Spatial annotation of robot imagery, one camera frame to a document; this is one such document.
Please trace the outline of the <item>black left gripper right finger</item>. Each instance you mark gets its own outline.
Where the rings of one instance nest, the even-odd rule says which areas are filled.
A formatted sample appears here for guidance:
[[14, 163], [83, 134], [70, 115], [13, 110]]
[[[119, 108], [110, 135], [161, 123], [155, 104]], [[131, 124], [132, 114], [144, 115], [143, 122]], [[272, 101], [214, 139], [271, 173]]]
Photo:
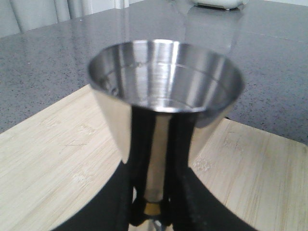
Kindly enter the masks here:
[[225, 207], [190, 168], [172, 173], [172, 223], [175, 231], [254, 231]]

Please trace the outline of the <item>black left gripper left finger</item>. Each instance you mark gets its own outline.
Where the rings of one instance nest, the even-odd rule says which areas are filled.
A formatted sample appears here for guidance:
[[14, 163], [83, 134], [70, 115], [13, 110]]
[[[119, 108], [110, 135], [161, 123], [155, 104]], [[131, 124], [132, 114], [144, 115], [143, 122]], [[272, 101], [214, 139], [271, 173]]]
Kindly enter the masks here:
[[91, 201], [54, 230], [127, 231], [131, 200], [127, 167], [118, 166]]

